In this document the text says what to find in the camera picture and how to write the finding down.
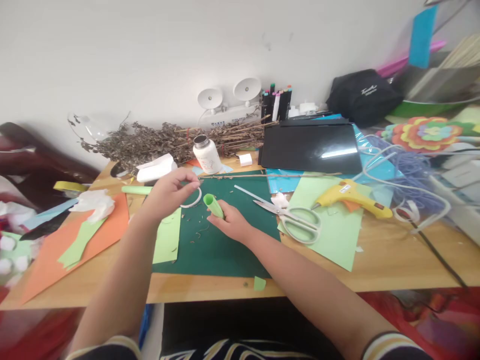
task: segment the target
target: person's left hand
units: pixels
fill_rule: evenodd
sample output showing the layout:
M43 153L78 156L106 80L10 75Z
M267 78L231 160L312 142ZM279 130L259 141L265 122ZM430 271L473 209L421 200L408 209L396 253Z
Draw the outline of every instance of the person's left hand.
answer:
M182 186L181 182L184 181L189 183ZM160 222L178 209L199 186L200 181L197 175L191 170L180 167L162 176L156 182L141 210L145 211L145 215Z

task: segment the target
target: hand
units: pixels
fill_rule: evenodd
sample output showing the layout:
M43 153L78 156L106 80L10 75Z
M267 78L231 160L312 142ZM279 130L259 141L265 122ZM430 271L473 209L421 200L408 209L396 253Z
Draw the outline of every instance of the hand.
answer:
M218 200L218 204L225 215L225 220L213 214L206 219L229 238L246 245L246 242L252 238L255 228L245 220L235 206L229 205L223 200Z
M200 186L200 181L191 170L180 167L165 176L155 184L141 209L145 215L162 221L182 205L187 198Z

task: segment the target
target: orange paper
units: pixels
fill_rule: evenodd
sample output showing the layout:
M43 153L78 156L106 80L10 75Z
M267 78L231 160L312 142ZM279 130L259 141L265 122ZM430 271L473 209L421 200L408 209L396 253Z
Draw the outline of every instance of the orange paper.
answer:
M93 211L88 211L81 218L62 226L45 239L40 254L32 264L31 273L21 297L22 304L120 240L129 225L129 209L124 193L118 194L113 200L115 209L86 245L78 265L70 271L64 269L58 259L75 241L80 226Z
M201 168L200 163L197 159L188 160L186 163L190 164L192 166L196 166L198 168Z

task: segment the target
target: scissors handle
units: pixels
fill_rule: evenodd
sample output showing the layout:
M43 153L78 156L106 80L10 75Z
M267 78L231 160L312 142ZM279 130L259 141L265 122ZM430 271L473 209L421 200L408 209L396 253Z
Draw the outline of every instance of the scissors handle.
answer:
M298 221L295 221L295 220L292 220L292 219L290 219L290 218L288 218L284 215L280 216L280 219L281 219L281 223L283 224L283 228L288 233L288 235L290 235L292 238L294 238L299 243L314 244L319 240L319 237L320 237L320 230L319 229L314 230L310 226L303 225L302 223L300 223ZM290 231L290 229L288 227L288 224L291 224L294 227L297 227L299 229L305 230L310 235L310 238L307 239L307 240L304 240L304 239L301 239L301 238L295 236Z
M315 219L315 222L311 223L311 222L307 221L307 219L305 219L304 217L299 217L298 215L292 213L292 211L294 211L294 212L302 211L302 212L305 212L309 215L312 215ZM305 226L308 226L312 229L318 229L320 227L320 223L321 223L320 216L315 211L312 211L307 207L298 206L298 207L289 208L288 213L285 214L285 215L287 215L291 219L293 219L293 220L295 220L295 221L297 221L297 222L299 222L299 223L301 223Z

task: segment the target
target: striped sleeve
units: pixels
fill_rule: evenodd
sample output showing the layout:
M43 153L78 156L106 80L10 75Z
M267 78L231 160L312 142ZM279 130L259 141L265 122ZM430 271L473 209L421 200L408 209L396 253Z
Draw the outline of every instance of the striped sleeve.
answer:
M432 358L405 335L387 332L376 336L366 346L362 360L431 360Z
M65 360L141 360L142 355L135 341L126 336L111 337L106 343L72 352Z

